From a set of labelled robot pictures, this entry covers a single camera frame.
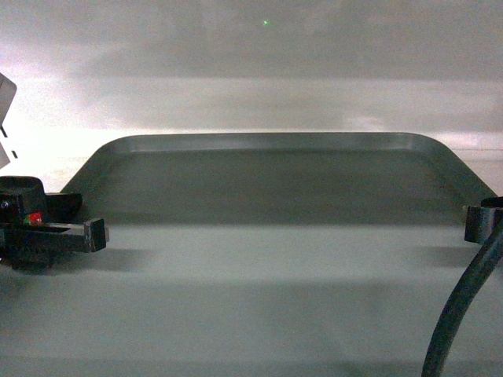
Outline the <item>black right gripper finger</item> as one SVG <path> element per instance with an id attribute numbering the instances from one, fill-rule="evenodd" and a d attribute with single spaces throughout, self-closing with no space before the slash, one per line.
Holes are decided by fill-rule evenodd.
<path id="1" fill-rule="evenodd" d="M 470 243 L 485 243 L 497 224 L 502 220 L 500 207 L 474 207 L 467 209 L 464 240 Z"/>

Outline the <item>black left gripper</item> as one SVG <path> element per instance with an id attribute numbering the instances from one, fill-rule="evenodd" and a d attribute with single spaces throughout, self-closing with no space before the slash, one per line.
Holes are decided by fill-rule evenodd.
<path id="1" fill-rule="evenodd" d="M 56 253 L 37 249 L 23 241 L 16 246 L 6 239 L 9 227 L 30 228 L 50 223 L 68 223 L 83 204 L 79 193 L 46 193 L 40 179 L 27 176 L 1 177 L 1 260 L 13 269 L 45 269 L 54 263 Z M 86 221 L 85 252 L 107 247 L 109 231 L 103 218 Z"/>

